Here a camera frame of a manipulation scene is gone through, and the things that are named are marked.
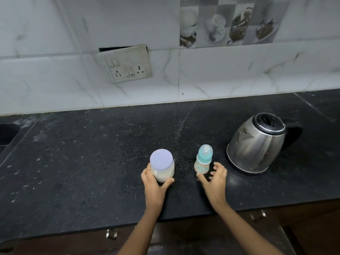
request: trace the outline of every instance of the hand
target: hand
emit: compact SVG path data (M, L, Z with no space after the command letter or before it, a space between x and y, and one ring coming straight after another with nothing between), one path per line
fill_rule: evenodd
M213 206L214 210L219 213L227 204L225 200L225 178L227 177L227 169L220 163L214 162L216 171L210 172L212 176L210 182L206 180L204 175L197 173L198 179L202 182L205 193Z
M150 163L148 163L148 166L143 170L141 176L145 188L146 211L159 215L163 207L165 193L175 179L169 178L162 186L159 186L155 176L153 176L151 172Z

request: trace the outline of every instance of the black kettle handle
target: black kettle handle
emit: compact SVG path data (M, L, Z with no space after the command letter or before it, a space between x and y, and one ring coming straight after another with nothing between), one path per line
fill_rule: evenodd
M293 119L282 118L283 124L286 126L286 137L282 144L281 150L288 148L293 144L302 134L302 125Z

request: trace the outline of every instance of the kettle base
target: kettle base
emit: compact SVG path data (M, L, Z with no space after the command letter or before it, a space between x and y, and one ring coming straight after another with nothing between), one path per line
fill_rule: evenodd
M228 160L233 164L233 166L235 166L236 168L238 168L238 169L240 169L242 172L246 172L247 174L259 174L259 173L263 173L264 171L266 171L267 169L268 169L268 167L267 168L265 168L265 169L263 169L263 170L258 170L258 171L256 171L256 172L254 172L254 170L252 170L252 169L245 169L245 168L240 168L240 167L238 167L238 166L236 166L233 162L232 162L232 160L230 159L230 157L229 157L229 154L228 154L228 147L229 147L229 144L227 145L227 157L228 157Z

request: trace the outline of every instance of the drawer handle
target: drawer handle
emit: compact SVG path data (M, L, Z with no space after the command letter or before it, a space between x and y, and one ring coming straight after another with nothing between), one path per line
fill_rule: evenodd
M115 229L115 233L113 234L113 236L110 235L110 229L107 229L107 231L106 231L106 238L107 239L115 241L117 239L117 235L118 235L117 229Z
M261 210L261 215L260 215L260 216L255 217L255 216L253 216L253 215L251 214L250 217L253 219L254 222L258 222L258 221L260 221L260 220L266 218L266 213L265 213L264 210Z

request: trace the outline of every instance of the formula container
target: formula container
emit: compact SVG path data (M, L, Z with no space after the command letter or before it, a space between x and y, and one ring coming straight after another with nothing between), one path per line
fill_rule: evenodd
M195 171L197 173L205 174L209 171L210 163L212 158L212 147L210 145L204 144L198 150L196 156L196 162L194 164Z
M166 149L158 149L150 156L151 172L156 180L164 183L168 178L172 178L175 173L175 162L172 154Z

